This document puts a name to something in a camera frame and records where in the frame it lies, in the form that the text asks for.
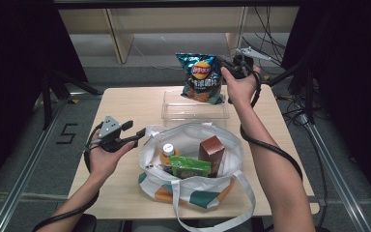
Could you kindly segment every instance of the white tote bag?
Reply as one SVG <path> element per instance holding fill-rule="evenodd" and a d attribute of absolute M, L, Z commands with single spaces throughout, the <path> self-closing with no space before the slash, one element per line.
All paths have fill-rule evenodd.
<path fill-rule="evenodd" d="M 255 208 L 254 192 L 242 173 L 243 145 L 230 131 L 211 123 L 183 124 L 174 129 L 158 132 L 156 127 L 148 126 L 146 133 L 151 138 L 140 150 L 140 167 L 144 173 L 139 176 L 139 186 L 150 197 L 173 203 L 174 213 L 179 223 L 188 231 L 225 231 L 252 217 Z M 165 143 L 171 143 L 180 151 L 181 156 L 198 158 L 199 145 L 202 141 L 216 136 L 224 145 L 225 151 L 216 178 L 194 176 L 180 179 L 159 168 L 159 154 Z M 217 206 L 238 180 L 252 206 L 243 214 L 222 222 L 214 227 L 195 228 L 184 224 L 179 219 L 179 204 L 193 204 L 202 208 Z"/>

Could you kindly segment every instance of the wooden table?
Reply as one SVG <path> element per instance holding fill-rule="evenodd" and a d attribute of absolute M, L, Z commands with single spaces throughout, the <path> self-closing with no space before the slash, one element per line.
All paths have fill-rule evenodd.
<path fill-rule="evenodd" d="M 110 115 L 119 123 L 134 121 L 134 126 L 130 130 L 122 132 L 122 137 L 132 136 L 148 125 L 164 125 L 161 117 L 164 92 L 182 89 L 183 86 L 107 89 L 102 97 L 93 128 L 103 121 L 106 115 Z M 237 113 L 232 105 L 227 105 L 227 108 L 229 118 L 224 120 L 221 126 L 241 138 Z M 298 153 L 269 86 L 262 86 L 261 97 L 255 105 L 255 110 L 278 145 L 301 166 Z M 139 147 L 147 139 L 147 136 L 140 139 Z M 245 152 L 243 173 L 251 184 L 257 200 L 254 216 L 270 216 L 270 205 L 259 184 L 247 142 L 243 141 L 243 148 Z M 138 156 L 139 148 L 136 148 L 121 158 L 116 172 L 101 188 L 98 201 L 86 213 L 95 215 L 99 219 L 176 218 L 170 203 L 154 201 L 138 186 L 138 176 L 143 172 L 139 166 Z M 303 169 L 302 172 L 306 193 L 310 199 L 315 199 L 306 173 Z M 88 171 L 82 159 L 71 185 L 70 195 L 84 183 L 87 177 Z M 311 200 L 310 206 L 313 214 L 318 213 L 319 205 L 316 200 Z M 249 207 L 250 202 L 243 188 L 240 184 L 235 184 L 217 208 L 205 210 L 193 206 L 181 206 L 180 217 L 232 218 L 245 212 Z"/>

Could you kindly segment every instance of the chip bag logo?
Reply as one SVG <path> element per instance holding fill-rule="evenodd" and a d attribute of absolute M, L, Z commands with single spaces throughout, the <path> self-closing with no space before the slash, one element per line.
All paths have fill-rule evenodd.
<path fill-rule="evenodd" d="M 197 79 L 204 79 L 210 73 L 211 67 L 206 61 L 197 62 L 191 70 L 192 75 Z"/>

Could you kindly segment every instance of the brown carton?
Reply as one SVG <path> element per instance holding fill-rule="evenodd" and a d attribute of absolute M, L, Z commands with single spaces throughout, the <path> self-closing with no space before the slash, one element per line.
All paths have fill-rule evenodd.
<path fill-rule="evenodd" d="M 216 136 L 206 139 L 200 143 L 198 159 L 209 161 L 212 164 L 209 177 L 216 177 L 225 147 Z"/>

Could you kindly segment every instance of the hand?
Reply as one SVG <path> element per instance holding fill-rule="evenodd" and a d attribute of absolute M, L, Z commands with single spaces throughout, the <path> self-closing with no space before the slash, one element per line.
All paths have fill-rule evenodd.
<path fill-rule="evenodd" d="M 93 139 L 98 139 L 100 130 L 93 135 Z M 125 144 L 120 150 L 114 153 L 106 152 L 97 144 L 91 145 L 90 152 L 90 175 L 105 181 L 116 170 L 120 158 L 134 146 L 134 141 Z"/>
<path fill-rule="evenodd" d="M 257 66 L 254 66 L 252 70 L 257 73 L 261 72 L 261 69 Z M 236 103 L 251 103 L 252 96 L 257 89 L 257 81 L 254 75 L 251 74 L 246 78 L 236 79 L 224 67 L 221 68 L 221 73 L 227 82 L 228 96 L 233 102 L 233 105 Z"/>

